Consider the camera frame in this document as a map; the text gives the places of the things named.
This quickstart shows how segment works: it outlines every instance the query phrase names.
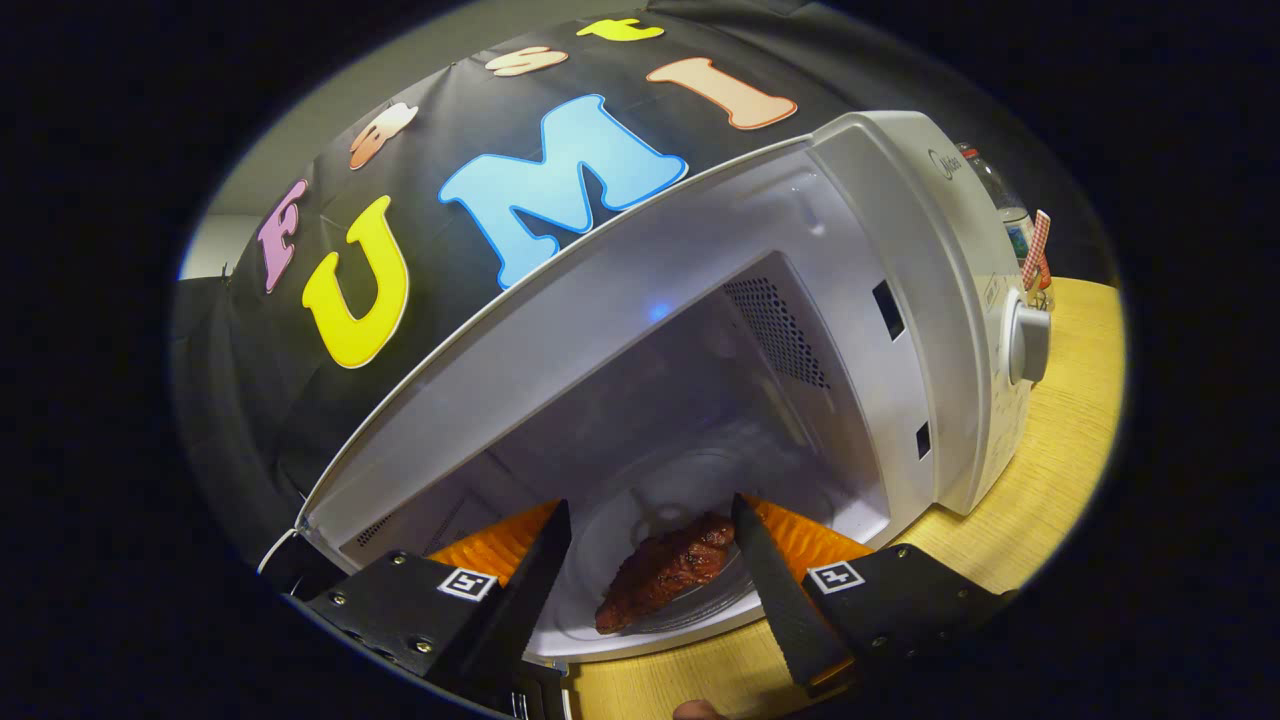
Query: white microwave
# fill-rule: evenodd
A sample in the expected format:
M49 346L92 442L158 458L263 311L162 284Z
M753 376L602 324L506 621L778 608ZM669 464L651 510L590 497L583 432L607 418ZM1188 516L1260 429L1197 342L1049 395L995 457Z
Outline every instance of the white microwave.
M594 612L645 537L748 492L878 548L968 514L1021 437L1048 315L989 196L919 113L849 113L596 227L428 355L296 530L347 573L566 498L526 655L669 648L763 616L741 559L621 634Z

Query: colorful letter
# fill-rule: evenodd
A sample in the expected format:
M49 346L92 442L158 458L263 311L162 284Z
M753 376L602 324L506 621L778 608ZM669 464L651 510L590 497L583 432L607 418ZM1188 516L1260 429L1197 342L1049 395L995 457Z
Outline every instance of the colorful letter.
M271 215L257 231L257 241L262 243L262 259L266 261L266 292L275 288L275 282L280 279L280 273L293 259L293 246L284 243L284 236L293 234L298 229L298 208L293 202L307 191L307 181L300 179L293 183L284 200L275 206Z
M728 124L737 129L771 126L796 111L786 97L765 95L712 67L707 58L686 58L653 70L649 82L673 82L692 90L728 111Z
M498 77L515 77L543 68L549 68L568 59L568 53L552 50L550 47L525 47L508 53L500 58L494 58L484 64L484 69L495 70Z
M302 306L311 310L329 355L343 368L360 368L387 345L404 315L408 300L408 268L392 229L387 206L392 199L374 200L347 231L347 242L358 242L378 281L378 297L364 318L351 316L338 287L338 254L330 252L311 273L302 290Z
M689 170L684 159L659 154L622 127L599 95L564 102L543 117L541 127L541 163L480 155L440 188L440 202L461 202L498 254L503 288L559 250L554 237L529 232L516 210L576 233L591 229L582 168L600 178L600 202L609 210L625 210Z
M660 27L646 27L644 29L631 27L637 22L640 20L635 18L627 18L625 20L595 20L594 23L577 31L577 33L599 35L604 40L628 42L632 40L649 40L650 37L658 37L659 35L667 32Z
M379 113L351 142L351 169L358 170L365 167L365 163L383 149L383 143L404 129L404 126L416 114L417 108L410 108L403 102L397 102Z

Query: letter m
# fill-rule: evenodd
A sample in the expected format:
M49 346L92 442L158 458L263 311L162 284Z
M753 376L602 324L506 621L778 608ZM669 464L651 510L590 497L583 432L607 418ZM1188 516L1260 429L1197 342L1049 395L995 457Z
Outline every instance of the letter m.
M689 170L684 159L662 155L622 127L599 95L576 97L547 113L541 129L541 163L480 155L440 188L440 202L461 202L498 254L503 288L559 251L554 237L535 236L516 210L585 233L594 220L584 168L600 179L600 204L609 210L625 210Z

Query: microwave control knob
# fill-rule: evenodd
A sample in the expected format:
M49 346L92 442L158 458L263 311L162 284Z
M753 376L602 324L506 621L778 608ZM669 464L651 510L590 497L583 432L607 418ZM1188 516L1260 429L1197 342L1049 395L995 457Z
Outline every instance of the microwave control knob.
M1014 307L1009 336L1009 383L1039 382L1048 366L1050 314L1028 307L1021 300Z

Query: light wood tabletop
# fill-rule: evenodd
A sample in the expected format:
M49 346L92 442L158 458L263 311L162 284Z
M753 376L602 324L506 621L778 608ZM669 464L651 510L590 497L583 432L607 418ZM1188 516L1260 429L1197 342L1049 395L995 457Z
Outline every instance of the light wood tabletop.
M968 516L934 505L893 542L913 543L991 592L1023 585L1053 553L1106 466L1124 396L1125 340L1115 288L1053 278L1050 363L1032 389L1021 445ZM765 620L685 647L571 666L573 716L664 720L705 698L733 720L810 701L791 683Z

